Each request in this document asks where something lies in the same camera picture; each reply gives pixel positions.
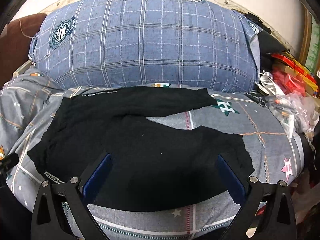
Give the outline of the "blue plaid pillow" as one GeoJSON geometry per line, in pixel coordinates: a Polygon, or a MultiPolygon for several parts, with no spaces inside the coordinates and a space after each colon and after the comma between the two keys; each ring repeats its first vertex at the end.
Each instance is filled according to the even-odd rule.
{"type": "Polygon", "coordinates": [[[29,58],[63,89],[163,82],[246,92],[260,71],[254,24],[204,0],[81,0],[45,18],[29,58]]]}

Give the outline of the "black pants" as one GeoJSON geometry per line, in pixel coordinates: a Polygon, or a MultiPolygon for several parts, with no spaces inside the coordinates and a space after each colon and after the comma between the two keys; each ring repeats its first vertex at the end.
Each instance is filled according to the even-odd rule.
{"type": "Polygon", "coordinates": [[[88,202],[97,206],[154,212],[196,204],[226,189],[218,157],[241,178],[254,171],[240,135],[152,121],[199,108],[217,109],[206,89],[131,87],[64,98],[28,157],[39,174],[65,182],[109,154],[101,186],[88,189],[88,202]]]}

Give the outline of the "brown headboard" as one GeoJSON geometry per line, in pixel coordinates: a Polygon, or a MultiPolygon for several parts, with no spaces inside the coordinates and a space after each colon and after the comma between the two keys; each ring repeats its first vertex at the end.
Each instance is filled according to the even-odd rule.
{"type": "Polygon", "coordinates": [[[1,86],[12,78],[13,72],[28,61],[31,39],[40,30],[47,17],[33,14],[11,21],[1,33],[1,86]]]}

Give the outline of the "red packaging pile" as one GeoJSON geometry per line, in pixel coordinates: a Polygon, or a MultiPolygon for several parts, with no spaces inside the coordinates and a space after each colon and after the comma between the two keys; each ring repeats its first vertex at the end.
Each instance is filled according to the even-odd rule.
{"type": "Polygon", "coordinates": [[[319,84],[316,81],[315,76],[308,68],[299,63],[290,54],[284,53],[272,53],[271,57],[275,60],[273,69],[285,72],[297,79],[306,92],[312,96],[317,96],[319,93],[319,84]]]}

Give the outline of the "grey patterned bed quilt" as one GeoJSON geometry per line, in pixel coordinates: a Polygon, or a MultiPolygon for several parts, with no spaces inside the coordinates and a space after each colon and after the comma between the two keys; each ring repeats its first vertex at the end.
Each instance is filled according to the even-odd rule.
{"type": "MultiPolygon", "coordinates": [[[[42,138],[63,98],[99,92],[85,86],[62,90],[51,78],[31,68],[9,81],[1,90],[1,156],[17,153],[20,161],[7,184],[24,210],[32,211],[43,177],[27,152],[42,138]]],[[[210,91],[216,107],[204,107],[155,122],[176,129],[206,126],[242,136],[260,181],[292,182],[302,171],[305,158],[302,137],[291,139],[266,107],[241,93],[210,91]]],[[[159,212],[117,211],[96,205],[89,210],[110,239],[194,239],[228,226],[239,206],[227,192],[204,202],[159,212]]]]}

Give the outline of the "clear plastic bag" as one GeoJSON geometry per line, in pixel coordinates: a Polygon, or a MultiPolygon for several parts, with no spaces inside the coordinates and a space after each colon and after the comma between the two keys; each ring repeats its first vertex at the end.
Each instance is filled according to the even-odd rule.
{"type": "Polygon", "coordinates": [[[319,121],[319,113],[312,97],[295,93],[277,94],[267,96],[266,101],[268,109],[290,139],[294,133],[313,132],[319,121]]]}

